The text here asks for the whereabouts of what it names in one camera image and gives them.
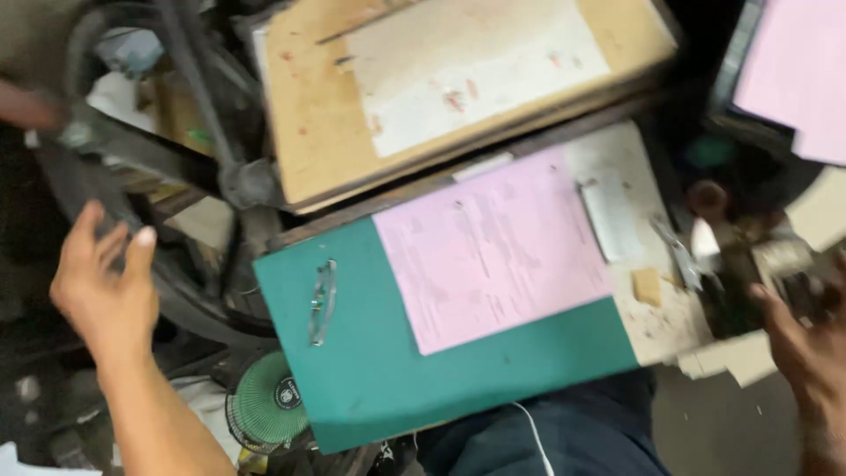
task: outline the wheel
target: wheel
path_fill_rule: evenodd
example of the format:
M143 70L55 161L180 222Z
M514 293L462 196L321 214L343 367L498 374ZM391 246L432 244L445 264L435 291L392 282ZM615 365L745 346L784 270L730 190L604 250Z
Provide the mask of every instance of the wheel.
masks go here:
M117 27L152 30L162 37L158 12L151 5L118 2L90 10L77 23L68 39L64 83L71 101L83 100L105 70L94 54L94 47L104 33ZM209 58L209 64L214 65L234 91L240 91L243 97L254 101L261 111L255 94L255 80L230 54L217 47L214 58ZM150 223L149 213L143 213L144 204L139 206L139 196L128 195L122 189L121 180L101 158L81 156L50 141L44 141L37 157L53 194L70 219L78 215L86 201L97 199L107 211L107 222L124 220L132 230L144 224L161 226L160 223ZM160 230L159 235L166 234ZM185 257L189 257L190 261L190 253L179 248L172 242L159 246L152 267L164 317L188 331L230 346L257 348L278 345L261 294L254 282L250 288L249 260L239 260L242 266L235 270L235 274L243 278L239 280L240 284L244 286L245 282L248 289L210 292L208 286L197 278L197 269L186 268ZM241 253L241 246L234 246L233 252ZM230 299L230 293L243 299Z

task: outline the pink paper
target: pink paper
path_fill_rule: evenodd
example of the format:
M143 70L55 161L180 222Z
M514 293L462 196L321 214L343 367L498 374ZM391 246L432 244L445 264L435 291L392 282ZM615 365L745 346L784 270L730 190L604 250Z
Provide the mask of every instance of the pink paper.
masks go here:
M801 157L846 165L846 2L769 0L733 102L795 128Z
M373 221L423 355L612 293L561 147Z

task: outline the red ink stain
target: red ink stain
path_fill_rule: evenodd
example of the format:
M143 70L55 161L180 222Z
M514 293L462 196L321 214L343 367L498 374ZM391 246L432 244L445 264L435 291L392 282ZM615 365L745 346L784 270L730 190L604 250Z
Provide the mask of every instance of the red ink stain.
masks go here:
M379 116L373 114L371 118L371 122L373 123L373 135L378 136L382 133L382 122L379 120Z
M476 87L473 80L467 80L467 91L470 92L470 97L473 99L479 99L479 88Z
M461 93L458 92L458 91L448 92L448 93L443 95L443 101L445 103L452 106L452 108L455 109L456 111L463 113L464 107L461 105L461 102L459 101L460 98L461 98Z

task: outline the wooden block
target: wooden block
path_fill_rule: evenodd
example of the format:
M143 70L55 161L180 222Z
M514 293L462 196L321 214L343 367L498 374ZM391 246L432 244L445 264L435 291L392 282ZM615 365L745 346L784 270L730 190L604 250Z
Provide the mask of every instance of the wooden block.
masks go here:
M654 307L661 307L661 276L655 268L632 271L634 298Z
M266 96L281 183L290 209L297 213L605 106L642 89L645 83L638 80L677 48L648 1L571 0L607 64L606 72L574 84L564 81L566 86L550 94L478 120L467 119L473 104L500 102L503 91L512 91L509 78L514 75L483 75L477 80L462 76L446 81L454 83L449 85L434 81L433 89L422 94L435 91L438 97L422 104L454 109L452 117L441 118L408 106L402 98L417 97L414 85L425 84L433 75L451 75L466 64L487 64L492 55L512 47L531 50L539 38L538 44L545 44L546 33L569 30L555 25L548 14L560 12L560 5L568 2L404 0L387 3L390 8L386 3L299 0L271 21ZM550 75L560 74L557 68L589 67L588 61L571 58L566 47L562 52L554 49L541 52ZM532 91L531 85L525 89ZM399 120L373 113L379 109L373 102L382 99L382 109L393 111ZM397 123L410 138L386 144L386 137L396 136ZM446 123L450 128L442 134L418 131L441 130Z

